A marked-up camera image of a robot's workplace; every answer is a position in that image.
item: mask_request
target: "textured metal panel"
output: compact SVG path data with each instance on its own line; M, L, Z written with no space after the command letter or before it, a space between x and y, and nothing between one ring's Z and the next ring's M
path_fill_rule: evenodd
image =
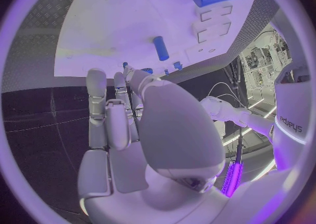
M180 83L226 67L260 34L278 9L274 0L254 0L245 23L226 54L193 64L162 79Z
M25 17L6 60L2 92L85 86L84 77L54 77L58 36L73 0L39 0Z

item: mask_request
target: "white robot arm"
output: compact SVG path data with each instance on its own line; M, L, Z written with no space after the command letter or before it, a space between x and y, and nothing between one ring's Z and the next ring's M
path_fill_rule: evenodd
M248 126L265 135L272 142L270 131L274 121L251 114L246 108L234 108L230 103L213 96L207 96L200 103L212 120L230 120L243 128Z

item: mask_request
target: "light strip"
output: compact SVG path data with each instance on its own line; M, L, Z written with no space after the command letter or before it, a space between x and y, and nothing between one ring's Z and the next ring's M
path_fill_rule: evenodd
M290 137L292 140L294 140L294 141L296 141L296 142L298 142L298 143L300 143L300 144L303 144L303 145L306 144L305 141L302 141L302 140L296 138L295 136L291 135L289 132L287 132L286 130L284 130L284 129L282 128L282 126L280 126L280 124L278 123L277 118L275 118L275 125L276 125L283 133L285 133L288 137Z
M264 100L264 99L262 99L262 100L258 101L256 104L253 104L252 106L250 106L250 107L248 107L248 108L250 109L250 108L255 107L257 104L261 103L263 100Z
M271 115L271 113L274 112L276 108L277 108L277 107L275 106L270 112L268 112L268 113L264 116L264 118L266 119L269 115ZM247 130L245 130L245 131L242 132L242 135L245 135L246 133L249 133L250 131L252 131L252 129L251 129L251 128L248 128ZM230 139L229 141L224 142L224 143L223 143L223 146L226 146L226 145L228 145L229 143L232 143L233 141L237 140L238 138L239 138L239 135L238 135L238 136L235 136L233 139Z
M275 111L277 107L275 106L270 112L267 113L267 115L264 116L264 118L266 119L267 117L269 117L269 115L271 115L272 112Z
M275 166L275 160L273 159L272 162L269 163L269 165L260 172L258 176L256 176L252 181L258 180L259 178L263 177L265 174L267 174L272 168Z

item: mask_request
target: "purple light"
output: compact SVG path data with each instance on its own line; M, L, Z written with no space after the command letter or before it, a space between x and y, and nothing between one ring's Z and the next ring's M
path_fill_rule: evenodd
M243 163L230 164L222 187L222 193L231 197L240 184Z

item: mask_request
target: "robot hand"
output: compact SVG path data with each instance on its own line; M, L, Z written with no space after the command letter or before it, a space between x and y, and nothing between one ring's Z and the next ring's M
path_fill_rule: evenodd
M213 96L207 96L200 103L212 120L231 120L243 128L247 126L251 111L246 108L234 108L230 103Z

